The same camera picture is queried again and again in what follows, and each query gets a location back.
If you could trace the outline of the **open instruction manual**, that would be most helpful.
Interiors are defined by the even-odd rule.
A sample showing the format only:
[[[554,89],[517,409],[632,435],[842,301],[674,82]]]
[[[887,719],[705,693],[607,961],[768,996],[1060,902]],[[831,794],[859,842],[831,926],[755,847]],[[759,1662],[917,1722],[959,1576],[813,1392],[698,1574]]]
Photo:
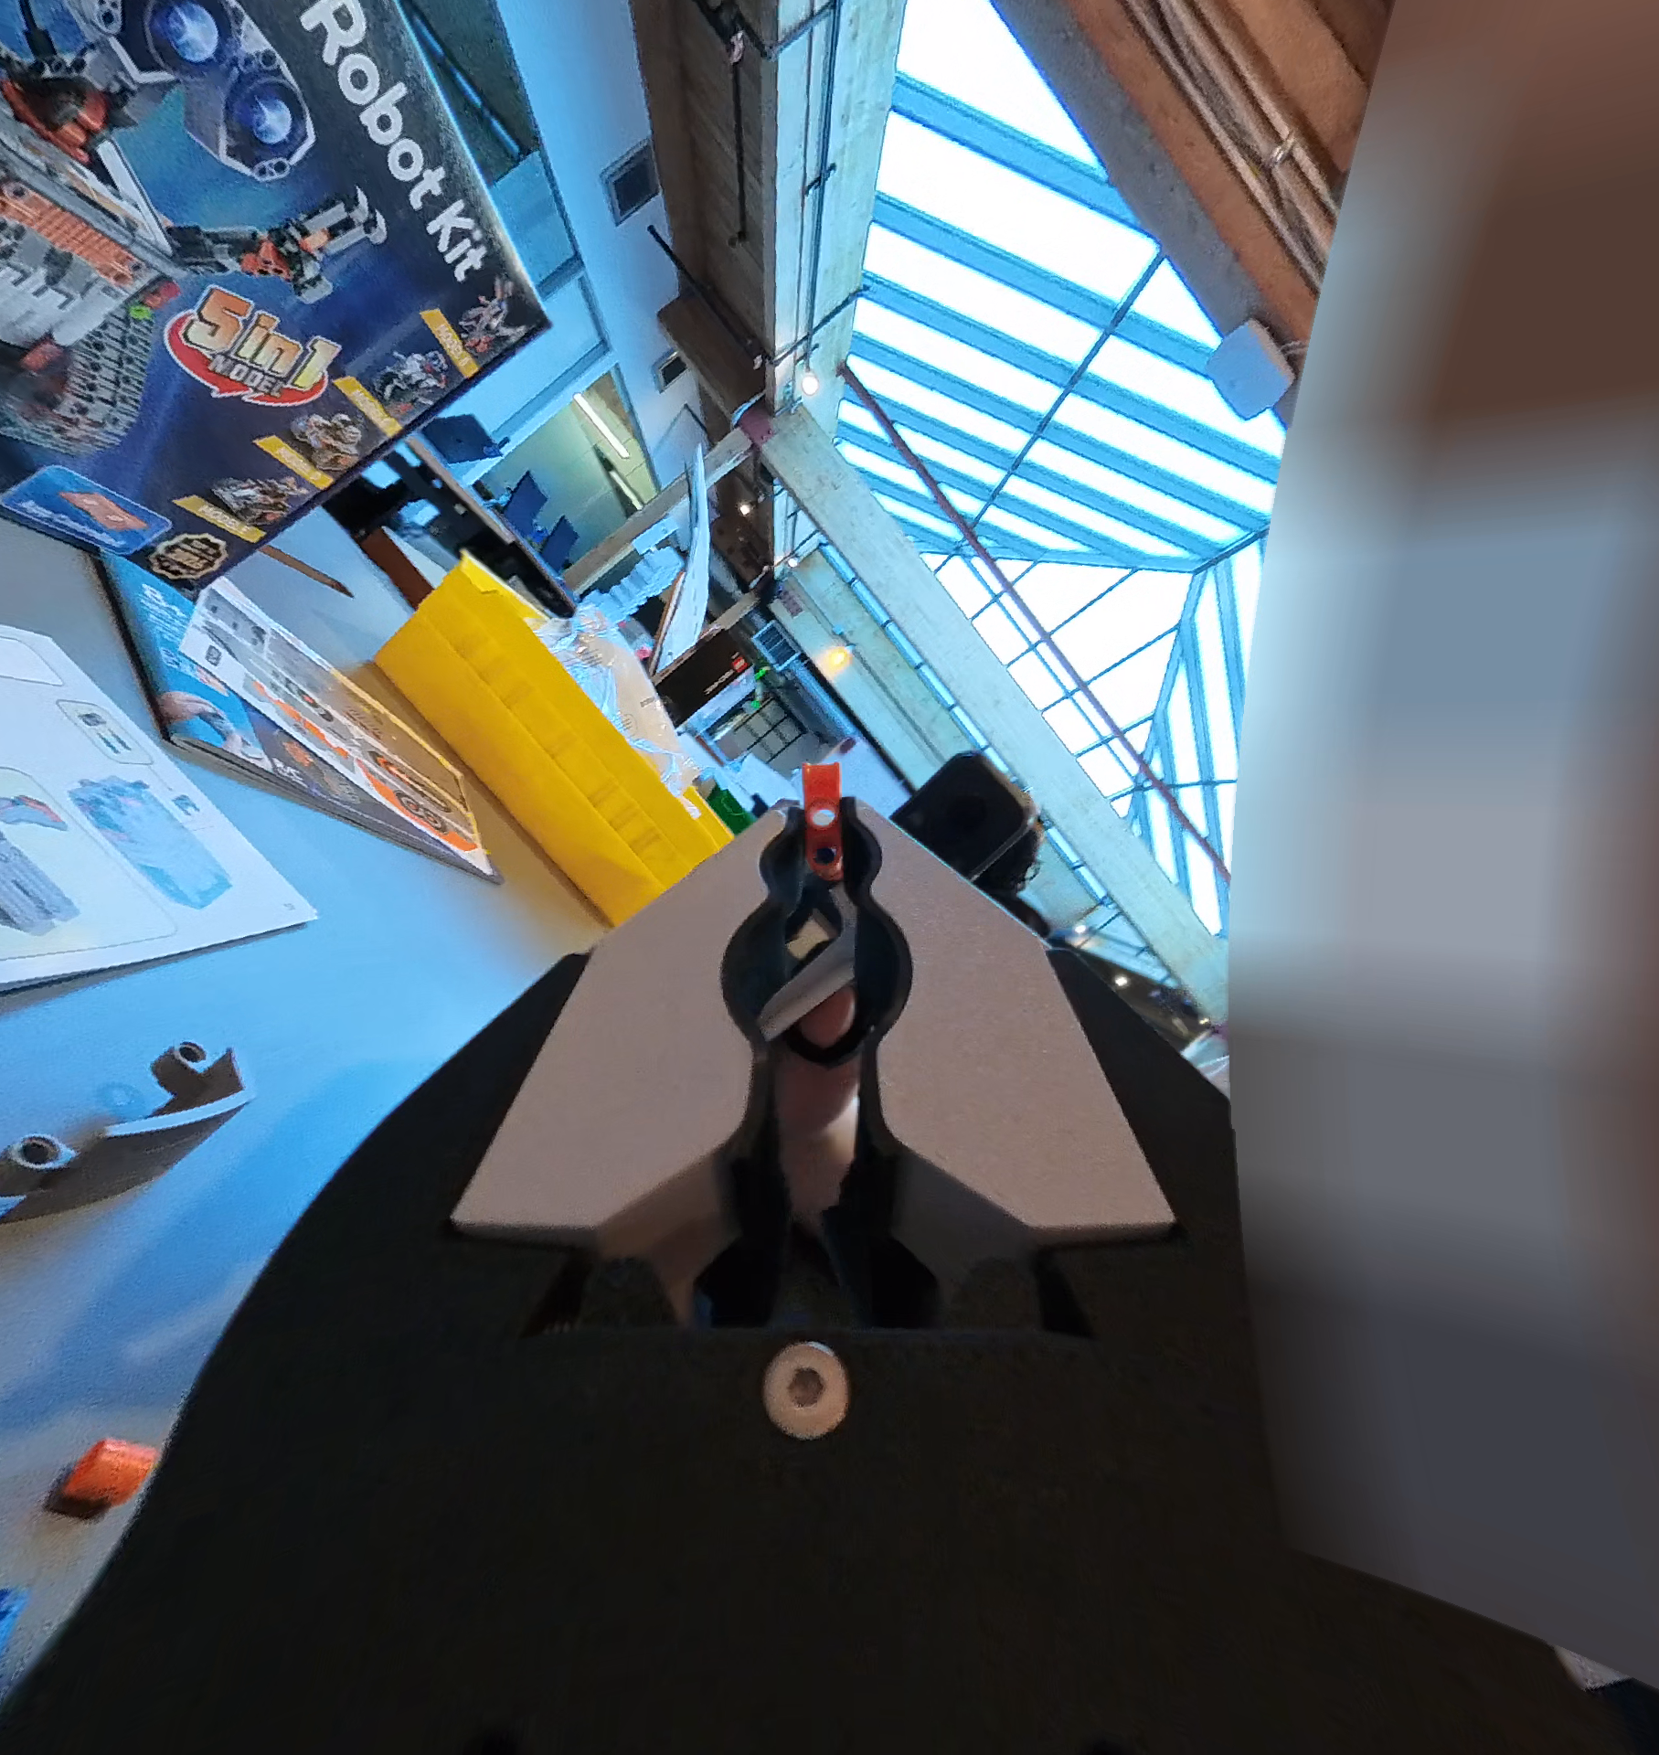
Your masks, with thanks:
[[[63,646],[0,623],[0,993],[312,919]]]

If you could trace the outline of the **white leaning board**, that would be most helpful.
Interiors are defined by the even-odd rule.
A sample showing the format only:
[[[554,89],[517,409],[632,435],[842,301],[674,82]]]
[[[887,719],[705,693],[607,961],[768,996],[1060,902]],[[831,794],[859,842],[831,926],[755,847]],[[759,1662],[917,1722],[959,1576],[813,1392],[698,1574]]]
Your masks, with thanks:
[[[687,465],[687,558],[668,592],[662,627],[655,636],[650,673],[659,679],[698,644],[708,611],[712,578],[712,494],[705,451],[698,446]]]

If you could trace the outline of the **clear plastic bags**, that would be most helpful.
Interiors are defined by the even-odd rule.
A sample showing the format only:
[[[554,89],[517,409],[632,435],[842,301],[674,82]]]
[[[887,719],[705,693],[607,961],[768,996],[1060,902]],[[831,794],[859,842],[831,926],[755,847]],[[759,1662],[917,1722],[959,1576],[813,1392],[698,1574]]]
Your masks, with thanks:
[[[598,711],[645,758],[663,787],[682,797],[698,778],[698,763],[663,711],[642,656],[620,623],[586,604],[574,618],[533,618],[528,623]]]

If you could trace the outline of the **white wall box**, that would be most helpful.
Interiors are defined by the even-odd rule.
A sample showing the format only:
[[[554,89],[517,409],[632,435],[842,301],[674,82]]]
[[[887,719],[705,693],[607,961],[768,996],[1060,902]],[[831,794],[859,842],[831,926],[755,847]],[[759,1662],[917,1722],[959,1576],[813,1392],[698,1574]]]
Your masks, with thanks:
[[[1252,422],[1296,392],[1297,369],[1273,330],[1249,315],[1208,347],[1207,380],[1236,422]]]

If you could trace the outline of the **orange connector piece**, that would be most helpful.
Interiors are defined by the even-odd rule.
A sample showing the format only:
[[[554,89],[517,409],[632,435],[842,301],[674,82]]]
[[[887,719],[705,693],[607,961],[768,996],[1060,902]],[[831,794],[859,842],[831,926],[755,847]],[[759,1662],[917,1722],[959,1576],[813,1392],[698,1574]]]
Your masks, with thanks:
[[[162,1451],[147,1440],[99,1437],[51,1484],[46,1510],[73,1521],[126,1506],[153,1480]]]

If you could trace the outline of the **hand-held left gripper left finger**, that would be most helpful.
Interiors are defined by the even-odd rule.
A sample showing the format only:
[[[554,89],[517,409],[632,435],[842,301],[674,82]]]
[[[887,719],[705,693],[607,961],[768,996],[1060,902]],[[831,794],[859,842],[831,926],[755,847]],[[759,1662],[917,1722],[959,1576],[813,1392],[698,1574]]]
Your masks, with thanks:
[[[461,1234],[642,1262],[696,1324],[696,1278],[733,1234],[718,1172],[752,1083],[721,965],[768,900],[759,855],[786,822],[762,813],[598,939],[452,1208]]]

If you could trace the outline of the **blue booklet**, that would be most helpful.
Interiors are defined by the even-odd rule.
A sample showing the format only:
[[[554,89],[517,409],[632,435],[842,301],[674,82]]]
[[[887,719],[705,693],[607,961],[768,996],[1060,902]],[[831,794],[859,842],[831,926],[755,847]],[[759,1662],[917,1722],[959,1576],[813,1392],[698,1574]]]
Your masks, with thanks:
[[[128,640],[143,689],[147,693],[164,740],[213,758],[291,801],[353,822],[387,842],[490,879],[446,857],[446,852],[425,847],[420,836],[400,822],[384,804],[358,794],[269,719],[237,701],[214,673],[190,661],[180,640],[198,592],[186,595],[154,578],[145,567],[108,553],[99,558],[99,574]]]

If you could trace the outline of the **yellow plastic bin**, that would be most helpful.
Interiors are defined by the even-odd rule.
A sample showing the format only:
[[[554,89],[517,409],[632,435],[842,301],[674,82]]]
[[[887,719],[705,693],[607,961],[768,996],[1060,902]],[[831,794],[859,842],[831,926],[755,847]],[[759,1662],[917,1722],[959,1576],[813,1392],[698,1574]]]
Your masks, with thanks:
[[[540,855],[620,926],[730,829],[578,688],[509,581],[461,558],[381,646],[377,668]]]

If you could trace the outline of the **robot kit box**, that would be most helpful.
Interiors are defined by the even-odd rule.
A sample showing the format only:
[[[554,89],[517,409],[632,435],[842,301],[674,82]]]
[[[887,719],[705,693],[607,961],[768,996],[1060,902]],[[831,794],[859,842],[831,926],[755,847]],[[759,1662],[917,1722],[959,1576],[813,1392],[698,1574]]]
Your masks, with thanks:
[[[0,516],[192,595],[552,330],[495,3],[0,3]]]

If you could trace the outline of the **grey curved panel piece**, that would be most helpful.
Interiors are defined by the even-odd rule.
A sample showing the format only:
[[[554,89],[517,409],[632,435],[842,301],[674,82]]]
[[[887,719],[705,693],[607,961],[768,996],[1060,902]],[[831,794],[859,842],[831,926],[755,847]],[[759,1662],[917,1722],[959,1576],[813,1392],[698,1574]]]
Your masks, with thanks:
[[[245,1065],[234,1048],[206,1052],[198,1041],[173,1041],[154,1058],[153,1076],[164,1099],[138,1119],[108,1121],[79,1140],[46,1130],[9,1140],[0,1151],[0,1196],[9,1199],[0,1225],[133,1194],[169,1172],[252,1099]]]

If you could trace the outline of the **small grey building piece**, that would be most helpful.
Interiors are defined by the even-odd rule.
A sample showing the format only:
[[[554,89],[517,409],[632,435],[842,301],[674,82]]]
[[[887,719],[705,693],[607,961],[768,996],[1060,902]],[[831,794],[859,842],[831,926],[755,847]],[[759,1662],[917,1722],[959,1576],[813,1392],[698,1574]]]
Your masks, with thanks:
[[[813,1006],[853,984],[859,926],[839,919],[831,934],[819,934],[796,970],[762,1000],[755,1028],[762,1041],[789,1034]]]

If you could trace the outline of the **sticker sheet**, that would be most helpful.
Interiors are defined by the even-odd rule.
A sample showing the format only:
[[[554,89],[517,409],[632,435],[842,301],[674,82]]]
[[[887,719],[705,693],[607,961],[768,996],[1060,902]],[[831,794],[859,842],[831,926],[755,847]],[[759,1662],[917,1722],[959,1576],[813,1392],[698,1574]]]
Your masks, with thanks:
[[[278,627],[228,578],[198,592],[180,649],[332,777],[413,829],[425,847],[498,877],[466,778],[439,747]]]

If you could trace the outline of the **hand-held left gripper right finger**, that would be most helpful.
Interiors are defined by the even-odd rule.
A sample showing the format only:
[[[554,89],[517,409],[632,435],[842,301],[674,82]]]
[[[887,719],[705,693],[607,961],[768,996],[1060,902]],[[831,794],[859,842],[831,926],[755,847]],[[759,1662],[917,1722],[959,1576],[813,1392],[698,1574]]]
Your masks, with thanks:
[[[859,1145],[842,1282],[859,1324],[937,1324],[972,1273],[1155,1244],[1170,1203],[1046,943],[888,819],[848,822]]]

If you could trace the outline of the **tall dark box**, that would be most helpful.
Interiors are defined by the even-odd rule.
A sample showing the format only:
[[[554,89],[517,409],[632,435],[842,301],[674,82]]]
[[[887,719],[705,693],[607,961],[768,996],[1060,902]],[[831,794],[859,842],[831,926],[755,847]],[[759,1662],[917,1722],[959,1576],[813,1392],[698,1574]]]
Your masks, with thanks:
[[[708,736],[733,711],[751,710],[768,679],[768,656],[728,627],[701,636],[659,673],[659,701],[678,732]]]

